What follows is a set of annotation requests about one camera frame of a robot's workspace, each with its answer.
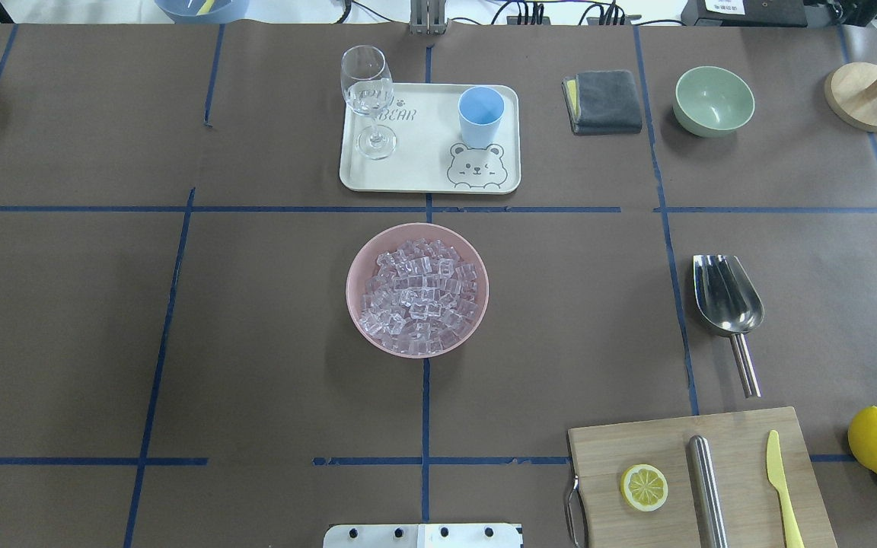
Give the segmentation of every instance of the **metal rolling pin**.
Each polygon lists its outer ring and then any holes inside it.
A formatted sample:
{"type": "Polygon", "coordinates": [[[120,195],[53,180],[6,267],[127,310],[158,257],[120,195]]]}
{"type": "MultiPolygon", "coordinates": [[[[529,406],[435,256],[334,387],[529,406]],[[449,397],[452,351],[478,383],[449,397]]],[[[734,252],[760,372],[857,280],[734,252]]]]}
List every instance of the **metal rolling pin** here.
{"type": "Polygon", "coordinates": [[[719,507],[719,492],[716,490],[716,474],[713,472],[713,458],[710,456],[710,442],[703,436],[693,436],[687,447],[690,476],[696,490],[699,535],[704,548],[728,548],[726,528],[723,526],[723,512],[719,507]]]}

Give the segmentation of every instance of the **wine glass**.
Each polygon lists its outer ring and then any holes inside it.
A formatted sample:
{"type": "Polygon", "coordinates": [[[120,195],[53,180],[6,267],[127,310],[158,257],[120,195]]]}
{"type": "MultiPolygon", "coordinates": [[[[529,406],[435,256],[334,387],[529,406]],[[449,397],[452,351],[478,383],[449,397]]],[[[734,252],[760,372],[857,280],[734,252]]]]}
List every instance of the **wine glass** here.
{"type": "Polygon", "coordinates": [[[384,54],[375,46],[353,46],[340,60],[340,90],[355,114],[368,116],[372,124],[358,134],[358,150],[372,160],[390,156],[397,146],[397,136],[376,118],[391,106],[394,83],[384,54]]]}

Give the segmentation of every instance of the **gray towel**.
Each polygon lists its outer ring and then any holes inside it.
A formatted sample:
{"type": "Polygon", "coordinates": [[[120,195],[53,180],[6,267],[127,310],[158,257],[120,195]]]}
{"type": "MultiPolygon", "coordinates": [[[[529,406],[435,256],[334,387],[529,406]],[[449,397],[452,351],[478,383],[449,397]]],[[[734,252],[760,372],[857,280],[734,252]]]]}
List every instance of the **gray towel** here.
{"type": "Polygon", "coordinates": [[[641,132],[638,91],[634,75],[627,70],[579,72],[574,78],[564,78],[563,86],[570,127],[575,134],[641,132]],[[576,84],[576,97],[570,97],[568,82],[571,80],[576,84]]]}

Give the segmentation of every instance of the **wooden cutting board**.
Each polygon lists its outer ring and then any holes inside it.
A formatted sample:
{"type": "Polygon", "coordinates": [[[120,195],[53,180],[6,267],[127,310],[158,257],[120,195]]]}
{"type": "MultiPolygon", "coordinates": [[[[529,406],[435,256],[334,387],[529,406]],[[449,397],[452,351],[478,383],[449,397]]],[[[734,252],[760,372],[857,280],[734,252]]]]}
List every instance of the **wooden cutting board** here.
{"type": "Polygon", "coordinates": [[[811,468],[793,408],[685,416],[572,428],[574,472],[592,548],[700,548],[699,524],[686,459],[696,434],[710,442],[720,507],[730,546],[783,547],[780,500],[767,481],[767,435],[780,433],[790,500],[807,548],[837,548],[828,511],[811,468]],[[620,476],[651,464],[668,480],[668,499],[654,512],[634,510],[620,495],[620,476]]]}

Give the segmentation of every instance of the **pink bowl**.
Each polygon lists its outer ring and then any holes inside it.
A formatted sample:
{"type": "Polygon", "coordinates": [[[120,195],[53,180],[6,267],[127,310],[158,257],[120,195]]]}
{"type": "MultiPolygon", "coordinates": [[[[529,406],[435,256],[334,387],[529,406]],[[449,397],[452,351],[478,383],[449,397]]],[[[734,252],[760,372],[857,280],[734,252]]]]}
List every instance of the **pink bowl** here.
{"type": "Polygon", "coordinates": [[[347,273],[347,311],[351,314],[351,321],[354,326],[358,327],[365,339],[370,341],[373,346],[384,350],[385,352],[401,358],[434,358],[441,356],[449,350],[458,348],[460,344],[465,343],[469,337],[473,336],[476,328],[483,322],[483,316],[486,313],[486,306],[490,304],[490,278],[486,274],[486,265],[483,264],[483,258],[476,251],[476,247],[470,245],[465,238],[459,236],[455,232],[445,228],[445,226],[432,225],[428,222],[410,222],[407,225],[393,226],[373,237],[361,247],[358,256],[354,257],[354,263],[351,263],[351,270],[347,273]],[[476,265],[476,274],[478,275],[477,284],[478,291],[476,293],[476,305],[480,308],[473,322],[473,329],[465,334],[457,343],[432,354],[421,354],[412,356],[410,354],[400,354],[393,350],[389,350],[381,346],[381,341],[372,339],[365,330],[361,329],[358,319],[361,318],[361,296],[365,294],[365,284],[375,274],[377,270],[377,257],[381,253],[394,252],[401,244],[408,240],[417,240],[425,238],[427,240],[442,240],[446,246],[455,247],[456,252],[462,257],[463,263],[472,263],[476,265]]]}

